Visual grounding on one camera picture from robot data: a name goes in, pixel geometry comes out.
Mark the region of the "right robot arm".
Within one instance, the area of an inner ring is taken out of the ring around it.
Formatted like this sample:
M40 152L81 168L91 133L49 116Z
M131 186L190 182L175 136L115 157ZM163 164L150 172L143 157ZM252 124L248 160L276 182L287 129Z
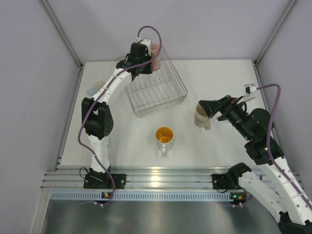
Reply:
M226 173L233 188L248 191L272 215L283 234L312 232L312 202L307 198L278 143L271 137L270 113L262 108L247 112L239 98L225 96L219 100L198 103L208 118L221 113L218 121L227 120L247 141L247 155L255 162L275 187L270 189L245 163L230 167Z

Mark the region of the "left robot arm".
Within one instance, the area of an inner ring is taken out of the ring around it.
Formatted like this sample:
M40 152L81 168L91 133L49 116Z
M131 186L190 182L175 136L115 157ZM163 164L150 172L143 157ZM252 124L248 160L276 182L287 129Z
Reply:
M152 42L139 40L131 45L130 53L119 61L109 80L91 98L84 98L81 103L82 126L90 144L86 146L93 158L90 169L85 176L85 189L106 189L115 186L110 173L108 159L108 138L114 121L110 105L124 88L140 74L151 74Z

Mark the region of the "pink patterned mug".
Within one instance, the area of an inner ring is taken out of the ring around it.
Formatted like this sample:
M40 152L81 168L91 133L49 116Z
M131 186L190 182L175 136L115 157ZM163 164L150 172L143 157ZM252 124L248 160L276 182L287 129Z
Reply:
M152 53L152 70L153 72L161 68L161 58L160 58L160 45L156 43L151 44L151 53Z

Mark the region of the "cream floral mug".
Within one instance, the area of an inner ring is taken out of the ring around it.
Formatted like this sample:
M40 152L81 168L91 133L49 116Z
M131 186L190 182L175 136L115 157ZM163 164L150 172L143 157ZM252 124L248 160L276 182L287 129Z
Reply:
M195 108L194 124L198 128L204 128L205 130L211 129L210 119L208 118L204 109L199 105L199 103L196 105Z

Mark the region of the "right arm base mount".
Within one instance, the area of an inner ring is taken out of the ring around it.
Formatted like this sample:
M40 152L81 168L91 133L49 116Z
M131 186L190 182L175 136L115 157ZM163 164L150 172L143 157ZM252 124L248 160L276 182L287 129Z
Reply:
M231 189L241 189L238 179L242 177L245 172L251 172L249 166L245 163L239 163L230 167L224 174L212 174L212 182L214 190L224 190L225 193Z

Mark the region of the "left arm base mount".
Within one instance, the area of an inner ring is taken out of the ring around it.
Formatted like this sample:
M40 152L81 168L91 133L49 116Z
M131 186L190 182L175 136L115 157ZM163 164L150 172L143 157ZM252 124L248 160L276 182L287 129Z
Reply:
M111 174L114 181L111 180L107 173L90 170L85 176L84 189L123 189L126 185L126 174Z

